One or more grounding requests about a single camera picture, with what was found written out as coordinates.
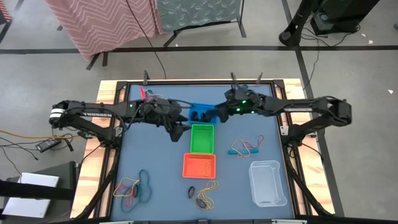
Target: black power adapter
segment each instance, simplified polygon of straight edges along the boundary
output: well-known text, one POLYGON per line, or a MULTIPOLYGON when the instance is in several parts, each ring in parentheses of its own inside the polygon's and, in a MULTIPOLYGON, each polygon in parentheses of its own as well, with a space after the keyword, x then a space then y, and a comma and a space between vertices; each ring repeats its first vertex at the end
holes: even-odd
POLYGON ((49 138, 49 139, 45 140, 44 142, 37 144, 36 149, 38 149, 40 153, 43 153, 43 152, 51 149, 52 147, 60 144, 61 141, 62 141, 61 139, 49 138))

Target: wooden table frame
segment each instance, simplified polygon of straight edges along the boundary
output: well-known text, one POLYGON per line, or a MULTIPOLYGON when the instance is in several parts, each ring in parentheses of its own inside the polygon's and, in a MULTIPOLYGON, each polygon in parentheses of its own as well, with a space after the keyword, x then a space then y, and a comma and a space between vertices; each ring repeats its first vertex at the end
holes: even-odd
MULTIPOLYGON (((97 103, 114 104, 115 102, 127 99, 128 93, 125 94, 125 88, 123 88, 126 82, 143 83, 143 80, 131 80, 131 81, 102 81, 99 86, 99 92, 97 96, 97 103)), ((214 85, 216 84, 231 84, 231 80, 148 80, 148 85, 178 85, 178 84, 190 84, 190 85, 214 85)), ((240 83, 254 84, 255 79, 241 79, 240 83)), ((270 84, 273 94, 276 94, 278 98, 285 99, 301 99, 304 98, 302 85, 300 79, 283 79, 283 80, 270 80, 262 79, 261 82, 264 84, 270 84)), ((302 124, 310 120, 309 113, 285 113, 282 116, 277 117, 278 125, 289 125, 292 123, 302 124)), ((109 118, 93 118, 93 122, 102 127, 114 125, 114 121, 109 118)), ((317 139, 307 136, 303 143, 318 149, 317 139)), ((87 142, 85 156, 90 153, 94 148, 98 146, 99 142, 96 139, 90 139, 87 142)), ((99 148, 91 156, 85 159, 82 164, 80 176, 78 179, 78 185, 76 188, 75 199, 73 202, 71 217, 76 217, 80 214, 84 207, 91 200, 92 196, 97 191, 100 183, 104 180, 105 175, 109 172, 113 161, 115 151, 114 149, 103 149, 99 148)), ((300 146, 298 148, 298 156, 295 159, 290 159, 295 166, 295 170, 301 179, 305 181, 306 186, 310 189, 311 193, 321 203, 321 205, 328 210, 330 213, 335 212, 335 207, 342 210, 339 195, 333 194, 333 198, 337 197, 337 205, 333 206, 332 197, 329 189, 329 185, 336 187, 334 180, 333 171, 331 167, 324 170, 322 161, 316 152, 306 146, 300 146), (326 174, 331 172, 332 179, 329 177, 326 179, 326 174)), ((302 192, 297 184, 288 178, 289 192, 292 198, 292 207, 295 215, 307 214, 316 215, 313 208, 309 205, 306 198, 303 198, 302 192)), ((105 217, 109 216, 111 212, 111 194, 109 188, 113 188, 114 181, 108 186, 105 193, 102 196, 102 200, 97 204, 96 209, 91 214, 91 217, 105 217)))

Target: gray floor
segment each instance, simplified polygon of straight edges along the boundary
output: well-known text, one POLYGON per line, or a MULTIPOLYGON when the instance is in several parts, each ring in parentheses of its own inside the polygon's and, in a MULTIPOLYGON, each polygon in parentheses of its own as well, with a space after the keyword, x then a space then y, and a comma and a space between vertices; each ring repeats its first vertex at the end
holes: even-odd
MULTIPOLYGON (((17 0, 5 0, 13 9, 17 0)), ((300 1, 288 0, 294 14, 300 1)), ((361 31, 350 35, 342 45, 397 45, 398 2, 380 0, 361 23, 361 31)), ((281 45, 277 35, 287 23, 280 0, 246 1, 242 39, 236 24, 184 31, 172 45, 281 45)), ((74 48, 67 33, 56 31, 58 22, 44 1, 25 0, 0 49, 74 48)), ((170 35, 152 39, 161 46, 170 35)), ((341 34, 330 36, 338 42, 341 34)), ((302 41, 302 45, 316 42, 302 41)), ((145 39, 123 47, 148 47, 145 39)), ((316 52, 303 52, 308 73, 316 52)), ((159 53, 168 78, 301 78, 293 51, 163 52, 159 53)), ((107 67, 101 59, 91 71, 79 54, 0 55, 1 129, 24 135, 48 135, 51 106, 62 100, 95 101, 101 80, 139 79, 143 70, 151 78, 162 78, 153 53, 112 53, 107 67)), ((396 106, 398 105, 398 51, 320 52, 312 88, 315 96, 347 98, 353 105, 353 123, 345 128, 328 128, 326 141, 347 217, 398 220, 395 174, 396 106)), ((11 141, 24 141, 6 136, 11 141)), ((32 172, 80 161, 85 142, 73 142, 68 150, 40 154, 39 161, 18 149, 6 149, 19 170, 32 172)), ((0 179, 14 177, 14 170, 0 156, 0 179)))

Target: gray patterned fabric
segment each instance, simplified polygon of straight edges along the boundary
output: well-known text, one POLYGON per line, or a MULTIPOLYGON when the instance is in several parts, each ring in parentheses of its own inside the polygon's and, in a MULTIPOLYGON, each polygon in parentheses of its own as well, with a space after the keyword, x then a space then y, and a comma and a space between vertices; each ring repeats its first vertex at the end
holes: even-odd
POLYGON ((241 0, 157 0, 163 31, 209 22, 230 21, 239 15, 241 0))

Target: green plastic basket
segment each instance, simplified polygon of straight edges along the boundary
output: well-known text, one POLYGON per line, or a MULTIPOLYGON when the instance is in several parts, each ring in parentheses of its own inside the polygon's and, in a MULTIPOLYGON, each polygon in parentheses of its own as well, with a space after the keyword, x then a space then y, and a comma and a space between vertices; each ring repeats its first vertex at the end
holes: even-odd
POLYGON ((192 125, 191 153, 214 153, 214 125, 192 125))

